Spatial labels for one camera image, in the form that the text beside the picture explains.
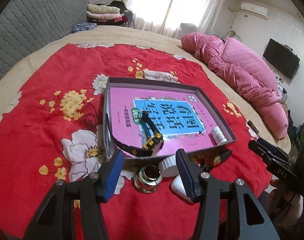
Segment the pink Chinese workbook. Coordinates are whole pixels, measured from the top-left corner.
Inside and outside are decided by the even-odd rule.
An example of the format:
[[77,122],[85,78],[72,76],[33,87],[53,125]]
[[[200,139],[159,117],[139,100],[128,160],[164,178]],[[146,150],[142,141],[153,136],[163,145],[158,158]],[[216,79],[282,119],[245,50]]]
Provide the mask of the pink Chinese workbook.
[[141,146],[135,110],[147,111],[163,134],[164,146],[156,154],[166,156],[183,148],[186,152],[216,146],[211,135],[217,126],[200,95],[155,89],[112,87],[109,89],[110,122],[115,138]]

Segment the white air conditioner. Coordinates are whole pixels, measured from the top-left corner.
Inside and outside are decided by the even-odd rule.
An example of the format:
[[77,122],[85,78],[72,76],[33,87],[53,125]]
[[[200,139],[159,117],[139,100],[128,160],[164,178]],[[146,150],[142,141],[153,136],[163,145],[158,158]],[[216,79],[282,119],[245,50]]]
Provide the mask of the white air conditioner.
[[261,17],[266,20],[268,19],[269,10],[266,7],[262,7],[260,5],[256,5],[252,3],[242,2],[240,8],[243,11],[250,12],[256,15],[257,17]]

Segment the black yellow wrist watch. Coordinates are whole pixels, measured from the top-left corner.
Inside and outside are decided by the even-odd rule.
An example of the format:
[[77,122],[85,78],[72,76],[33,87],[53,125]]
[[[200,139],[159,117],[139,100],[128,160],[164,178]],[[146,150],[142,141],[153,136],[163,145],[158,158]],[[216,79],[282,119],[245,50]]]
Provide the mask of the black yellow wrist watch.
[[109,135],[115,146],[121,150],[133,155],[134,157],[151,157],[154,154],[157,154],[164,146],[163,134],[153,123],[149,113],[147,111],[140,111],[139,109],[135,110],[138,126],[140,127],[140,137],[141,137],[141,146],[132,146],[124,144],[114,137],[112,133],[112,125],[109,122],[109,116],[106,113],[105,118],[107,121],[107,127]]

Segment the grey quilted headboard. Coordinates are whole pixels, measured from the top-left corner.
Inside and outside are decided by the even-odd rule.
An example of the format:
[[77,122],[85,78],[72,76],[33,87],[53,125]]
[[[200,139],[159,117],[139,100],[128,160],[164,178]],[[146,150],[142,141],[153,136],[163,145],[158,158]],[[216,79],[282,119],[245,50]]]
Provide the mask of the grey quilted headboard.
[[0,80],[23,58],[86,22],[89,0],[11,0],[0,14]]

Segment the white window curtain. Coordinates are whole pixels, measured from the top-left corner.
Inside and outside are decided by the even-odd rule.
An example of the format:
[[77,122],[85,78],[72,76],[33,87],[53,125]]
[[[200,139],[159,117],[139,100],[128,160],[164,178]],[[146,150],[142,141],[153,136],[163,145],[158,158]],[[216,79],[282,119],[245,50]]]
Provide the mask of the white window curtain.
[[205,34],[212,32],[225,0],[125,0],[132,26],[176,38],[181,24]]

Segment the beige bed sheet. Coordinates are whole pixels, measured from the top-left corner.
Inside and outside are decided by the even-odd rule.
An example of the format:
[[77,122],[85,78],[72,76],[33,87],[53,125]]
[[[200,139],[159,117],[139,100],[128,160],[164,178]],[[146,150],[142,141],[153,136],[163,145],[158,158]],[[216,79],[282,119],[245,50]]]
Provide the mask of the beige bed sheet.
[[[31,75],[40,68],[45,61],[56,51],[68,43],[84,44],[130,44],[135,46],[144,46],[165,51],[174,55],[181,55],[189,61],[196,62],[191,54],[181,48],[181,42],[177,39],[166,37],[160,34],[137,30],[127,27],[102,26],[90,31],[82,31],[75,34],[69,34],[57,41],[47,44],[45,47],[28,55],[17,63],[0,80],[0,121],[7,107],[16,97],[21,86],[31,77]],[[211,72],[204,63],[200,64],[208,78],[225,94],[246,120],[251,120],[260,132],[260,136],[271,144],[274,144],[286,153],[291,151],[291,141],[289,137],[282,140],[275,140],[266,128],[261,117],[252,108],[252,106],[240,97],[227,83]]]

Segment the white earbuds case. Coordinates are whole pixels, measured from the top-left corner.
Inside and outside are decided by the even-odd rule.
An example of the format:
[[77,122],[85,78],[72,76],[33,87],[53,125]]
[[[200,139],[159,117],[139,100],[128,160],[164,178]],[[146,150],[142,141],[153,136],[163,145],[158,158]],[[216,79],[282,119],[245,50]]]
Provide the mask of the white earbuds case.
[[183,182],[181,180],[180,175],[176,176],[171,183],[172,191],[178,195],[181,199],[184,199],[187,202],[192,203],[191,199],[187,196],[185,192],[185,188],[183,186]]

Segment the brass threaded pipe fitting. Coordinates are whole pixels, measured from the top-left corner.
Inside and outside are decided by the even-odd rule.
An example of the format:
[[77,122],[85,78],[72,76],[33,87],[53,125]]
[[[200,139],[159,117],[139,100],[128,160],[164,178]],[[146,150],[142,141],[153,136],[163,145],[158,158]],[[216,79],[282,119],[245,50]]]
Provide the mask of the brass threaded pipe fitting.
[[134,176],[134,185],[138,191],[150,194],[158,189],[162,179],[163,176],[157,166],[146,165]]

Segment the blue patterned cloth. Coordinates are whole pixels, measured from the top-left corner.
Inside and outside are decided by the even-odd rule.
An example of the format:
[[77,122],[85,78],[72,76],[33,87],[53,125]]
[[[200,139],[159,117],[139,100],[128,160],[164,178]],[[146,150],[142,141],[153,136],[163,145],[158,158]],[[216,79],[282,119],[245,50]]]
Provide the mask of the blue patterned cloth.
[[92,30],[95,29],[97,27],[96,23],[87,23],[87,22],[83,22],[83,23],[78,23],[78,24],[74,24],[72,26],[72,31],[71,33],[78,33],[81,31],[88,31],[88,30]]

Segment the grey cardboard box tray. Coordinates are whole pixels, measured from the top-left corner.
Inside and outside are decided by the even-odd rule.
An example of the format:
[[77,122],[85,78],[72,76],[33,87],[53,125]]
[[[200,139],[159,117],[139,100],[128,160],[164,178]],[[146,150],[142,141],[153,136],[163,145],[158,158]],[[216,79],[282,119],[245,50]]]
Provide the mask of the grey cardboard box tray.
[[141,149],[154,135],[141,116],[146,112],[163,136],[153,154],[124,151],[127,162],[163,159],[183,148],[211,153],[237,140],[214,102],[198,87],[155,80],[110,77],[103,112],[103,144],[111,159],[120,144]]

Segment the black wall television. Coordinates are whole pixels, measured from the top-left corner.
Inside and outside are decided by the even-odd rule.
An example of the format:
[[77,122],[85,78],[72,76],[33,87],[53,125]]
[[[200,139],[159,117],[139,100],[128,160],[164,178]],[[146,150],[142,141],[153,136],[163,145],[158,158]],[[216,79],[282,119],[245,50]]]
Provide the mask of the black wall television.
[[290,80],[299,68],[300,58],[292,52],[291,48],[272,38],[264,50],[263,57]]

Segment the white pill bottle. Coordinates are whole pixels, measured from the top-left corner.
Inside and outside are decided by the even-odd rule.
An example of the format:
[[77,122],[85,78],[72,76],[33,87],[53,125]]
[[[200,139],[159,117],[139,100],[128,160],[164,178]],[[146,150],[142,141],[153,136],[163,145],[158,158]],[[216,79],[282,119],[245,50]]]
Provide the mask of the white pill bottle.
[[217,145],[223,145],[228,142],[227,138],[218,126],[212,128],[211,135]]

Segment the pink quilted duvet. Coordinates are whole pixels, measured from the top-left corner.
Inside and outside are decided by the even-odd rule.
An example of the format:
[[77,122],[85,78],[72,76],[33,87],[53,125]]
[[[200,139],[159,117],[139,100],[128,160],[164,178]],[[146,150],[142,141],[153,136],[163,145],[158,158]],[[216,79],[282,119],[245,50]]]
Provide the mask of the pink quilted duvet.
[[253,50],[238,40],[188,33],[181,38],[185,51],[203,61],[209,70],[247,100],[275,139],[286,137],[288,118],[272,70]]

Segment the red floral blanket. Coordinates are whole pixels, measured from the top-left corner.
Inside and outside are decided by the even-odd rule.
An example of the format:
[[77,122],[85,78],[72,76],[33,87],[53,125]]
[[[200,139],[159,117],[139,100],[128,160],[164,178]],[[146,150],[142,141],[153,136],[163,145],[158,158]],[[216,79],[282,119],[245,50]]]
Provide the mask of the red floral blanket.
[[102,111],[108,77],[141,79],[144,71],[173,74],[200,87],[236,135],[232,155],[212,171],[221,180],[242,178],[256,196],[272,175],[247,144],[244,111],[214,85],[200,64],[153,48],[68,44],[21,87],[0,119],[0,228],[22,237],[57,179],[73,181],[100,166]]

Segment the white plastic jar lid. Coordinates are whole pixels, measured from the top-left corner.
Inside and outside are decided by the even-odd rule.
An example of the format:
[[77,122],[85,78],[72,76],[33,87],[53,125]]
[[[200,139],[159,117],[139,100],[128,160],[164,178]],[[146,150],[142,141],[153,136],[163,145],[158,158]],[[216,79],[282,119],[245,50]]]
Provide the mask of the white plastic jar lid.
[[164,178],[175,177],[179,174],[175,155],[164,158],[158,165],[158,168]]

